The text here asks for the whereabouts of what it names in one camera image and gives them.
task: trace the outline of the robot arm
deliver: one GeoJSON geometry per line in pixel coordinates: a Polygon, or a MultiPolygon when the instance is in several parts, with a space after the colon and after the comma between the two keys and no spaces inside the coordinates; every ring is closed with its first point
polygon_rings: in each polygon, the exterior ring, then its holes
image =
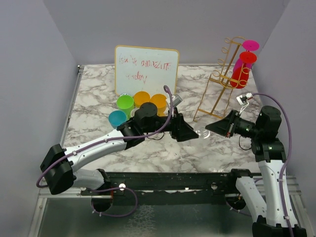
{"type": "Polygon", "coordinates": [[[232,110],[224,119],[205,127],[228,138],[237,133],[251,139],[251,149],[264,181],[266,203],[256,189],[251,174],[237,174],[235,180],[251,212],[254,237],[290,236],[289,228],[296,233],[294,236],[306,236],[306,231],[298,227],[292,211],[285,172],[281,176],[286,155],[282,142],[276,138],[280,124],[280,111],[264,106],[255,123],[240,118],[240,112],[232,110]]]}
{"type": "Polygon", "coordinates": [[[108,154],[137,146],[145,140],[144,133],[170,132],[177,142],[198,138],[177,108],[173,110],[172,116],[159,117],[156,106],[145,103],[134,117],[105,136],[65,149],[59,144],[52,146],[40,165],[51,194],[62,193],[70,187],[101,187],[107,180],[106,173],[103,170],[83,170],[82,167],[108,154]]]}

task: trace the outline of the wire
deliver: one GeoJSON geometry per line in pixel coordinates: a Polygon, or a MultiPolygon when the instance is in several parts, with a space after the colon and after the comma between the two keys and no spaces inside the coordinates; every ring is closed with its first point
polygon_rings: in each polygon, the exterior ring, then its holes
{"type": "Polygon", "coordinates": [[[229,205],[229,203],[227,201],[226,201],[226,205],[229,206],[231,208],[231,210],[234,211],[234,212],[238,212],[239,214],[242,214],[242,215],[245,215],[245,216],[251,216],[250,214],[245,213],[242,210],[237,210],[237,209],[233,208],[232,206],[229,205]]]}
{"type": "Polygon", "coordinates": [[[98,212],[98,211],[95,210],[95,208],[93,206],[93,203],[91,202],[91,207],[93,209],[92,213],[96,212],[100,216],[103,215],[103,216],[110,216],[110,217],[126,217],[126,216],[129,216],[129,215],[133,214],[136,211],[137,206],[138,206],[138,198],[137,198],[136,193],[132,189],[130,189],[130,188],[111,188],[111,189],[103,189],[103,190],[92,190],[92,189],[88,189],[88,190],[92,191],[92,192],[95,192],[95,193],[103,193],[103,192],[108,192],[108,191],[113,191],[113,190],[118,190],[118,189],[129,190],[134,195],[134,197],[135,197],[135,205],[134,205],[133,209],[130,212],[128,212],[126,214],[122,214],[122,215],[113,215],[113,214],[107,214],[107,213],[104,213],[104,212],[98,212]]]}
{"type": "Polygon", "coordinates": [[[148,139],[155,140],[155,141],[160,141],[163,137],[164,137],[164,132],[163,132],[162,137],[160,137],[160,138],[150,138],[150,137],[148,137],[148,139]]]}
{"type": "MultiPolygon", "coordinates": [[[[157,133],[159,133],[160,131],[162,131],[169,123],[169,121],[171,120],[171,117],[172,117],[172,111],[173,111],[173,101],[172,101],[172,94],[171,94],[171,91],[169,89],[169,87],[167,85],[164,85],[163,86],[163,89],[165,92],[167,92],[169,94],[169,98],[170,98],[170,110],[169,110],[169,114],[168,114],[168,118],[166,120],[166,122],[155,132],[152,132],[150,134],[147,134],[147,135],[141,135],[141,136],[127,136],[127,137],[111,137],[109,139],[103,139],[101,141],[98,141],[98,142],[94,142],[86,147],[83,147],[79,150],[76,150],[76,153],[80,153],[86,149],[89,149],[90,147],[94,147],[96,145],[99,145],[101,143],[107,143],[107,142],[110,142],[110,141],[114,141],[114,140],[121,140],[121,139],[139,139],[139,138],[146,138],[146,137],[150,137],[150,136],[153,136],[157,133]]],[[[40,176],[39,176],[39,179],[36,181],[36,186],[38,188],[46,188],[48,187],[48,185],[41,185],[40,184],[40,181],[42,180],[42,178],[55,166],[57,165],[59,162],[73,156],[74,153],[69,153],[61,158],[59,158],[57,161],[55,161],[53,164],[51,164],[40,176]]]]}
{"type": "Polygon", "coordinates": [[[284,171],[285,171],[285,169],[286,169],[286,167],[291,159],[291,155],[292,155],[292,131],[291,131],[290,122],[289,122],[288,116],[287,116],[283,106],[274,97],[267,95],[267,94],[264,94],[264,93],[253,93],[253,95],[263,95],[263,96],[266,96],[266,97],[269,97],[270,99],[272,99],[280,107],[280,109],[282,110],[282,113],[285,117],[285,121],[287,124],[287,130],[288,130],[288,154],[287,154],[287,160],[283,164],[281,171],[280,171],[279,188],[280,188],[280,195],[281,195],[281,202],[282,202],[282,207],[283,207],[283,211],[284,211],[284,216],[285,216],[285,219],[286,219],[289,231],[290,231],[290,236],[294,237],[294,232],[293,232],[293,229],[291,226],[291,222],[288,218],[288,212],[286,209],[286,202],[285,202],[285,195],[284,195],[284,190],[283,190],[283,174],[284,174],[284,171]]]}
{"type": "Polygon", "coordinates": [[[257,182],[259,182],[260,180],[263,180],[263,178],[256,179],[256,180],[255,180],[255,184],[256,184],[257,182]]]}
{"type": "MultiPolygon", "coordinates": [[[[239,136],[239,142],[238,142],[238,143],[239,143],[239,147],[242,148],[242,147],[241,147],[241,144],[240,144],[240,138],[241,138],[241,135],[239,136]]],[[[250,147],[249,149],[245,149],[245,148],[242,148],[242,149],[243,149],[244,151],[249,151],[249,150],[251,149],[251,147],[250,147]]]]}

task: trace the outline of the gray wall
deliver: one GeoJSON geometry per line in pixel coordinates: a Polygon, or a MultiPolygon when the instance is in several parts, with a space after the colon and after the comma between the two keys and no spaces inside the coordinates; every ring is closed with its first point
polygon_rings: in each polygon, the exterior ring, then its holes
{"type": "MultiPolygon", "coordinates": [[[[276,97],[288,113],[293,135],[292,161],[307,210],[316,226],[316,1],[292,0],[254,67],[258,90],[276,97]]],[[[264,99],[265,104],[273,104],[264,99]]],[[[285,123],[279,134],[286,143],[285,123]]]]}
{"type": "Polygon", "coordinates": [[[44,0],[80,64],[114,63],[118,44],[174,48],[180,63],[216,63],[225,37],[262,46],[289,0],[44,0]]]}
{"type": "Polygon", "coordinates": [[[0,230],[24,237],[78,69],[42,0],[2,1],[0,32],[0,230]]]}

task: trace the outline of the whiteboard frame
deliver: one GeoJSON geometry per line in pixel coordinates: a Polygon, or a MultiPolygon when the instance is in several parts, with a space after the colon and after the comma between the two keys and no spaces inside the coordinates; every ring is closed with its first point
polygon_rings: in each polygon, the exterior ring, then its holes
{"type": "Polygon", "coordinates": [[[176,51],[178,53],[178,62],[177,62],[177,72],[176,72],[176,81],[175,81],[175,85],[174,85],[174,92],[173,94],[176,93],[176,89],[177,89],[177,82],[178,82],[178,67],[179,67],[179,59],[180,59],[180,52],[176,49],[170,49],[170,48],[152,48],[152,47],[141,47],[141,46],[130,46],[130,45],[117,45],[115,47],[115,51],[114,51],[114,81],[115,81],[115,85],[114,85],[114,92],[116,95],[120,96],[117,93],[117,48],[118,47],[127,47],[127,48],[146,48],[146,49],[157,49],[157,50],[166,50],[166,51],[176,51]]]}

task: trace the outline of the whiteboard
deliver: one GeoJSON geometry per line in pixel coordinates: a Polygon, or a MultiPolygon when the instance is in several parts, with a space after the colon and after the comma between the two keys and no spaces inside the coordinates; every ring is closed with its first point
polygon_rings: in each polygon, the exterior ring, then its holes
{"type": "Polygon", "coordinates": [[[167,85],[175,93],[179,52],[173,49],[118,45],[115,48],[115,92],[117,95],[138,91],[164,94],[167,85]]]}

